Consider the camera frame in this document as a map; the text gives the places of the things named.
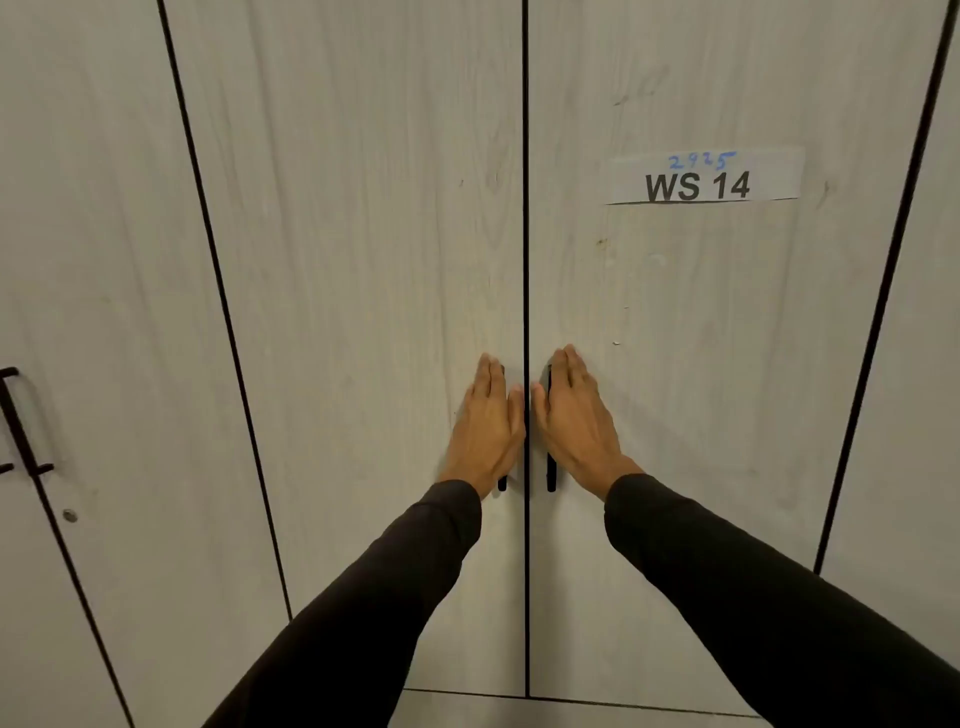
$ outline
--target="hand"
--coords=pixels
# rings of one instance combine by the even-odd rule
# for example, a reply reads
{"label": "hand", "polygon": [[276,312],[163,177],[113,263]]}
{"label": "hand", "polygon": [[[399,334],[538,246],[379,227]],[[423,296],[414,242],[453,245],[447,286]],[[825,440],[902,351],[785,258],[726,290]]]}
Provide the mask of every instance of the hand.
{"label": "hand", "polygon": [[482,500],[510,472],[526,436],[523,388],[515,385],[507,397],[503,367],[484,354],[450,435],[440,480],[465,480]]}
{"label": "hand", "polygon": [[613,417],[600,400],[597,380],[580,354],[567,344],[550,360],[549,396],[533,384],[534,412],[547,449],[564,470],[601,500],[621,475],[643,473],[620,452]]}

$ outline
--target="left hand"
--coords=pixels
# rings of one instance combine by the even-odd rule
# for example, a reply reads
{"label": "left hand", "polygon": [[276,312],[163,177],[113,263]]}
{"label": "left hand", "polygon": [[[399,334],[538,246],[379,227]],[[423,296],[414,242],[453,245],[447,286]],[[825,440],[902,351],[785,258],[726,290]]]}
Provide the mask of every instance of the left hand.
{"label": "left hand", "polygon": [[440,480],[465,480],[483,499],[514,466],[526,434],[523,388],[515,384],[508,397],[503,367],[483,354],[450,435]]}

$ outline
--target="white paper sign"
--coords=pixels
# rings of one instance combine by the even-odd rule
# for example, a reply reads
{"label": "white paper sign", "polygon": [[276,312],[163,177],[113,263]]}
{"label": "white paper sign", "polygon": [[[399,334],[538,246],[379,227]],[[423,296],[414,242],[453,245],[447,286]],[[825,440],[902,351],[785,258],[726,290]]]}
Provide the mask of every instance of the white paper sign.
{"label": "white paper sign", "polygon": [[656,152],[612,159],[608,205],[800,197],[802,147]]}

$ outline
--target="locker door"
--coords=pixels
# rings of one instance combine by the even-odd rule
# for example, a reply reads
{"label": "locker door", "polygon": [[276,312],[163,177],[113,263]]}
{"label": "locker door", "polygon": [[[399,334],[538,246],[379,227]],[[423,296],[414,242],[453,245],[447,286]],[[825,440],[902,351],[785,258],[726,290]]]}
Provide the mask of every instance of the locker door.
{"label": "locker door", "polygon": [[286,614],[156,3],[0,2],[0,96],[0,367],[137,728],[200,725]]}
{"label": "locker door", "polygon": [[127,725],[34,484],[0,425],[0,724]]}
{"label": "locker door", "polygon": [[[578,345],[626,452],[811,566],[945,7],[530,3],[531,367]],[[786,147],[799,199],[606,205],[613,158]],[[533,694],[747,712],[531,465]]]}
{"label": "locker door", "polygon": [[940,88],[824,577],[960,667],[960,53]]}
{"label": "locker door", "polygon": [[[434,480],[479,354],[522,381],[520,7],[168,4],[297,612]],[[408,685],[523,663],[511,476]]]}

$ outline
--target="black sleeve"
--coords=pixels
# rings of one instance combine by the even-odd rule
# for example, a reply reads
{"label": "black sleeve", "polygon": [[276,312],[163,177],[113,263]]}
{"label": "black sleeve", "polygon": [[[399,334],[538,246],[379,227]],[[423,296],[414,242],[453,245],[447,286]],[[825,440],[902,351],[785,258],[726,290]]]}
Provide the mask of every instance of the black sleeve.
{"label": "black sleeve", "polygon": [[960,725],[960,672],[696,501],[625,475],[604,520],[773,725]]}
{"label": "black sleeve", "polygon": [[204,726],[386,725],[480,520],[466,482],[434,485],[280,632]]}

